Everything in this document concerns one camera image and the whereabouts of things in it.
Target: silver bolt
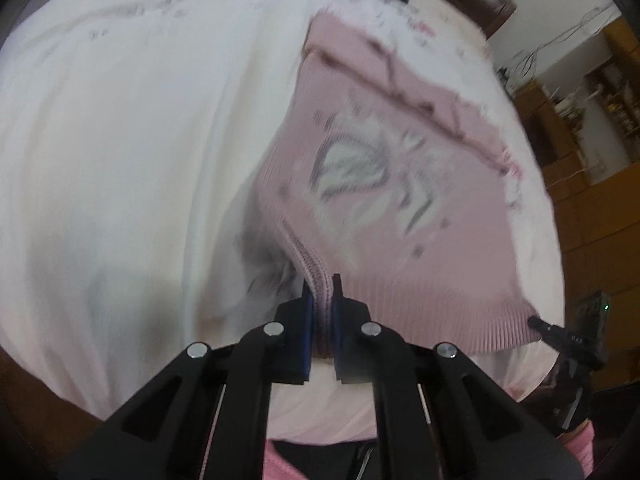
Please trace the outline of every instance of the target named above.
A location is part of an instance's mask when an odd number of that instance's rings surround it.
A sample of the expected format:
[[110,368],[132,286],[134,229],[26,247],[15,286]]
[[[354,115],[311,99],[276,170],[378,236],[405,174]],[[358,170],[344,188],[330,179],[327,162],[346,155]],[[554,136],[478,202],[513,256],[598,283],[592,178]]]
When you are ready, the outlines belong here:
[[360,327],[360,331],[364,335],[375,336],[379,335],[382,332],[382,327],[378,323],[374,323],[373,321],[367,321]]
[[207,351],[209,351],[209,349],[204,343],[192,343],[189,345],[189,348],[187,348],[187,355],[191,359],[200,359],[207,354]]
[[266,335],[275,337],[284,332],[284,325],[282,323],[278,323],[277,321],[271,321],[264,326],[263,330]]
[[436,348],[436,351],[439,355],[446,357],[447,359],[453,359],[458,355],[458,349],[451,343],[440,343]]

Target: white fabric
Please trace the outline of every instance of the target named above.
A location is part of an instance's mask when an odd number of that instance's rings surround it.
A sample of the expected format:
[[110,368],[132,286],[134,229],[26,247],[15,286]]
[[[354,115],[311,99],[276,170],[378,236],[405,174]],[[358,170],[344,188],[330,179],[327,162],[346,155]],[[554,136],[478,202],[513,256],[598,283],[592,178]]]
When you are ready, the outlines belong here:
[[[443,0],[412,3],[52,0],[27,19],[0,52],[0,344],[107,417],[191,341],[235,342],[299,291],[250,184],[321,9],[500,126],[524,174],[508,193],[522,287],[562,323],[552,208],[486,41]],[[554,360],[541,344],[478,357],[516,397]],[[375,431],[370,388],[327,362],[272,398],[273,438]]]

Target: metal screw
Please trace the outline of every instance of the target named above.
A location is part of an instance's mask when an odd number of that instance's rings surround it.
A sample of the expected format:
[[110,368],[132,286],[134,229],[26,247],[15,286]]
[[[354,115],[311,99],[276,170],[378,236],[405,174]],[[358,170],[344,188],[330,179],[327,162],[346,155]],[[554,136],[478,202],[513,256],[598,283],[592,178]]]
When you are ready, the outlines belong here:
[[360,327],[360,331],[364,335],[376,336],[382,332],[382,327],[378,323],[374,323],[373,321],[367,321]]
[[436,351],[439,355],[446,357],[447,359],[453,359],[458,355],[458,349],[451,343],[440,343],[436,348]]
[[284,325],[282,323],[278,323],[277,321],[271,321],[264,326],[263,330],[266,335],[275,337],[284,332]]
[[208,351],[209,349],[204,343],[192,343],[189,345],[189,348],[187,348],[187,355],[191,359],[200,359],[204,357]]

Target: white bedsheet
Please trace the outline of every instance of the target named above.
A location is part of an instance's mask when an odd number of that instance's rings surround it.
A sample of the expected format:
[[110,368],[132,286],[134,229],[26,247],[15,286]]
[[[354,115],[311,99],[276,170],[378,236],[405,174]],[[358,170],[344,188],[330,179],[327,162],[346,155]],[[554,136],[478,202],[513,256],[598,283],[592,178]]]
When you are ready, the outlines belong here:
[[[553,211],[482,33],[443,0],[52,0],[0,52],[0,344],[107,417],[194,340],[265,322],[300,277],[260,223],[252,175],[328,9],[481,106],[523,172],[506,190],[521,285],[562,324]],[[516,398],[555,361],[477,356]],[[314,362],[276,386],[269,436],[373,436],[370,388]]]

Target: bed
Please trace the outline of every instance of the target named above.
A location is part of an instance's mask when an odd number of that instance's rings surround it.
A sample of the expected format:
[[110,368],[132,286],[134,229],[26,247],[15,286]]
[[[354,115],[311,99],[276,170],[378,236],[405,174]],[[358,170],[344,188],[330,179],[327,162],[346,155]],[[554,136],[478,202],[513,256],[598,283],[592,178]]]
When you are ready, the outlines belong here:
[[[445,0],[391,14],[389,0],[292,1],[51,0],[0,51],[0,345],[98,418],[188,343],[231,344],[299,291],[251,182],[319,10],[500,129],[521,171],[505,190],[520,287],[563,324],[553,210],[483,31]],[[513,12],[492,2],[488,33]],[[556,356],[532,343],[474,358],[522,399]],[[329,444],[370,438],[373,420],[370,390],[317,360],[304,388],[274,388],[268,431]]]

